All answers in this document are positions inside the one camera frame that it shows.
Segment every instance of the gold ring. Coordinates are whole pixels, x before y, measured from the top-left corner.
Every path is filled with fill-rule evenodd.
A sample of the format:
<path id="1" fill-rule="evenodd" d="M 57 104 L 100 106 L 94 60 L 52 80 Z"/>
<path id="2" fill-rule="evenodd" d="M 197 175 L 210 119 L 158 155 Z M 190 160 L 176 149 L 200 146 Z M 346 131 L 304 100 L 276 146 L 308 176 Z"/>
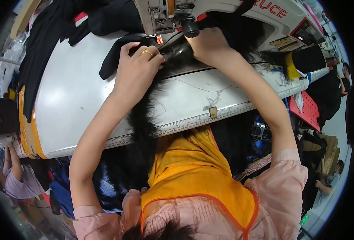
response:
<path id="1" fill-rule="evenodd" d="M 141 55 L 144 54 L 144 53 L 149 53 L 151 55 L 151 59 L 153 58 L 153 54 L 151 52 L 148 52 L 148 50 L 142 51 Z"/>

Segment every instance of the gray shirt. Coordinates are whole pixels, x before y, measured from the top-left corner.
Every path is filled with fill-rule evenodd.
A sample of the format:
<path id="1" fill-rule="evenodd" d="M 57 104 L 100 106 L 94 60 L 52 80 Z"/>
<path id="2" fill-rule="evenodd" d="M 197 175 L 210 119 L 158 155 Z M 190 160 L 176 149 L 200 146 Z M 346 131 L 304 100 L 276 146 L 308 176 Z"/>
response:
<path id="1" fill-rule="evenodd" d="M 31 166 L 21 165 L 21 168 L 22 175 L 21 181 L 19 181 L 11 171 L 11 167 L 7 168 L 6 165 L 4 165 L 2 173 L 7 177 L 5 183 L 6 194 L 17 199 L 28 199 L 43 194 L 45 191 L 34 175 Z"/>
<path id="2" fill-rule="evenodd" d="M 332 176 L 328 176 L 327 178 L 327 187 L 332 187 L 335 189 L 338 185 L 340 180 L 340 175 L 337 173 L 333 173 Z M 320 189 L 317 191 L 316 199 L 314 200 L 313 209 L 318 208 L 321 204 L 330 198 L 333 195 L 333 192 L 330 195 L 324 194 Z"/>

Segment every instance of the green exit sign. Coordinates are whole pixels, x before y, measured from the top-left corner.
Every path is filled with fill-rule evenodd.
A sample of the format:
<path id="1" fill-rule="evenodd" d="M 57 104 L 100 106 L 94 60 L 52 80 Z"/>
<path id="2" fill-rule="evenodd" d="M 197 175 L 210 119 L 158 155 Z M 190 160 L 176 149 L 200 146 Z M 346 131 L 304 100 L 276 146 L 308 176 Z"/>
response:
<path id="1" fill-rule="evenodd" d="M 306 221 L 308 220 L 308 218 L 309 218 L 309 215 L 307 214 L 307 215 L 304 217 L 304 219 L 302 220 L 301 226 L 304 225 L 304 223 L 306 223 Z"/>

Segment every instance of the white table surface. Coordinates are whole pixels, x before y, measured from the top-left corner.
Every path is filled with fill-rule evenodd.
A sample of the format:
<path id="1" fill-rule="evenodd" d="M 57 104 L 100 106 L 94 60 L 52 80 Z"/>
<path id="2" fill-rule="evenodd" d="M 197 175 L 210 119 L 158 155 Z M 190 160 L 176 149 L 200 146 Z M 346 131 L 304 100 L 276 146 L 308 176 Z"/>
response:
<path id="1" fill-rule="evenodd" d="M 81 135 L 114 87 L 114 77 L 102 80 L 99 70 L 114 42 L 126 33 L 105 37 L 87 35 L 71 47 L 58 42 L 46 65 L 35 101 L 35 116 L 42 150 L 46 157 L 60 157 L 60 150 L 77 145 Z M 298 79 L 285 84 L 280 73 L 257 69 L 280 92 L 296 86 L 308 87 Z M 206 70 L 173 77 L 158 92 L 154 102 L 157 125 L 191 118 L 208 108 L 226 108 L 249 101 L 248 96 L 220 71 Z M 123 120 L 110 137 L 130 133 Z"/>

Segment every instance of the red pegboard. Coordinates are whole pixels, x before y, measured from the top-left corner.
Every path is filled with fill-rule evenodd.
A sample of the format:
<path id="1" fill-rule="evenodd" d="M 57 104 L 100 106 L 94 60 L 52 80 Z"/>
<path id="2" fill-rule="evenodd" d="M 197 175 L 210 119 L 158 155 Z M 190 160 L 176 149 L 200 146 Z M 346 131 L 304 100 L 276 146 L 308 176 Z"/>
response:
<path id="1" fill-rule="evenodd" d="M 317 122 L 317 118 L 320 116 L 320 112 L 318 111 L 317 104 L 313 101 L 313 99 L 305 92 L 301 92 L 302 98 L 304 99 L 304 105 L 302 106 L 302 112 L 300 112 L 295 98 L 290 96 L 289 98 L 289 110 L 296 114 L 299 118 L 305 121 L 310 126 L 314 127 L 317 131 L 320 131 L 321 128 Z"/>

